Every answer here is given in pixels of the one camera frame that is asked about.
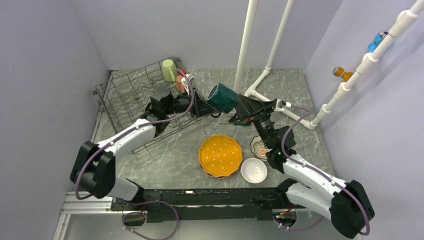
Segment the dark green mug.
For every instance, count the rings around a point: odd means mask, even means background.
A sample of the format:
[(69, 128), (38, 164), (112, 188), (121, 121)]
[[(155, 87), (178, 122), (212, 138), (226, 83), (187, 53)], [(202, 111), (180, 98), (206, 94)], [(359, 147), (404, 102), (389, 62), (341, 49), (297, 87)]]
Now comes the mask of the dark green mug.
[(207, 97), (207, 103), (229, 114), (238, 103), (238, 94), (222, 83), (215, 84)]

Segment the small red-brown mug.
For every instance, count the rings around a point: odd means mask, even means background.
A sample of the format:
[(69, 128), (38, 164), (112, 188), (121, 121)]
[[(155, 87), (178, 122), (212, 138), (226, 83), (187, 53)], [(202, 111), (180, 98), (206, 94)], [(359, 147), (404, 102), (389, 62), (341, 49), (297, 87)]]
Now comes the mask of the small red-brown mug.
[(182, 94), (186, 92), (186, 88), (183, 85), (184, 77), (182, 75), (178, 75), (175, 80), (175, 87), (178, 93)]

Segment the grey wire dish rack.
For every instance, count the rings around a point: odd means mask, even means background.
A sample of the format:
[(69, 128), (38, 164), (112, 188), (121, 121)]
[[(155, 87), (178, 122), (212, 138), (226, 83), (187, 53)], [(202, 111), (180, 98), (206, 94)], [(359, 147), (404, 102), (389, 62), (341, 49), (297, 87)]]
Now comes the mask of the grey wire dish rack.
[[(174, 97), (178, 94), (175, 83), (168, 82), (162, 74), (163, 60), (135, 70), (112, 70), (109, 79), (91, 91), (97, 98), (99, 116), (93, 133), (94, 143), (109, 139), (132, 125), (144, 112), (150, 102), (154, 88), (167, 86)], [(129, 154), (152, 153), (165, 148), (169, 140), (182, 137), (182, 131), (203, 120), (206, 116), (195, 117), (190, 113), (171, 122), (157, 138), (138, 146)]]

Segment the light green mug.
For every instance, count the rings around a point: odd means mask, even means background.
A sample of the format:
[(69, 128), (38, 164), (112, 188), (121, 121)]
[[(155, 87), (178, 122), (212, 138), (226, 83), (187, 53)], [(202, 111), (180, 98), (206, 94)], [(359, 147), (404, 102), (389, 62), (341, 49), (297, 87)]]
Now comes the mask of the light green mug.
[(176, 82), (178, 76), (177, 66), (171, 59), (166, 59), (161, 64), (163, 78), (167, 82)]

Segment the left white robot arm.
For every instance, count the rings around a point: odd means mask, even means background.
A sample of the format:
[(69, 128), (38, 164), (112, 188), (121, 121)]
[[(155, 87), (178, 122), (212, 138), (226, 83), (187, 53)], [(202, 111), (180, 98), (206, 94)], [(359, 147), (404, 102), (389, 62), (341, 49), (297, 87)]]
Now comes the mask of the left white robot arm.
[(161, 85), (154, 89), (145, 112), (132, 125), (107, 140), (84, 142), (70, 174), (77, 199), (84, 199), (79, 193), (84, 190), (88, 197), (119, 198), (129, 209), (139, 209), (145, 201), (144, 188), (134, 181), (117, 177), (116, 164), (135, 148), (158, 137), (170, 122), (186, 114), (217, 118), (221, 110), (210, 105), (195, 88), (173, 96), (167, 86)]

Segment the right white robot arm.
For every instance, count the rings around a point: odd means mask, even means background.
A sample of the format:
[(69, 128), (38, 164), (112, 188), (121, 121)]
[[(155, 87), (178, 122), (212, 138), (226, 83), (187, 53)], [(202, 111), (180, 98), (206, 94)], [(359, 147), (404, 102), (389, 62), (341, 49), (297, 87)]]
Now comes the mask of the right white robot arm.
[(331, 221), (344, 237), (367, 236), (371, 232), (370, 221), (375, 212), (363, 185), (347, 182), (317, 168), (293, 147), (294, 126), (275, 128), (271, 114), (283, 107), (292, 107), (288, 101), (274, 99), (256, 100), (242, 94), (235, 105), (238, 119), (252, 123), (265, 147), (268, 164), (288, 178), (276, 187), (275, 200), (282, 207), (291, 204), (308, 208)]

